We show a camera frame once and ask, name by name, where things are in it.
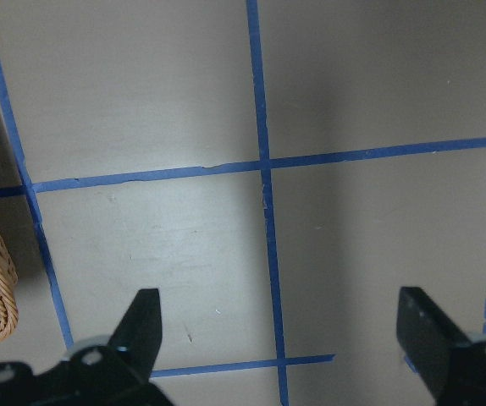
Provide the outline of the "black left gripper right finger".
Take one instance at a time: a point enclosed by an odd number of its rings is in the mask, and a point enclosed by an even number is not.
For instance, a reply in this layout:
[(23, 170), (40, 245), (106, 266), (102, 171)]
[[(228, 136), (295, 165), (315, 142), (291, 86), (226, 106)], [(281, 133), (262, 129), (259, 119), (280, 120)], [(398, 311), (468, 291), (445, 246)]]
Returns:
[(486, 405), (486, 334), (465, 333), (422, 288), (402, 287), (396, 337), (437, 405)]

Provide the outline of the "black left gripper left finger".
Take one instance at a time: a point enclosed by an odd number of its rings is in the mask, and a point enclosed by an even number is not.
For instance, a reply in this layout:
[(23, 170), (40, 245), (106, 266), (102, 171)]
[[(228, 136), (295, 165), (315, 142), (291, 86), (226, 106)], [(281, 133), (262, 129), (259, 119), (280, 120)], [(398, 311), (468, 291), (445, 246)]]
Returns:
[(112, 335), (77, 343), (50, 370), (0, 362), (0, 405), (170, 405), (150, 381), (162, 339), (159, 291), (141, 289)]

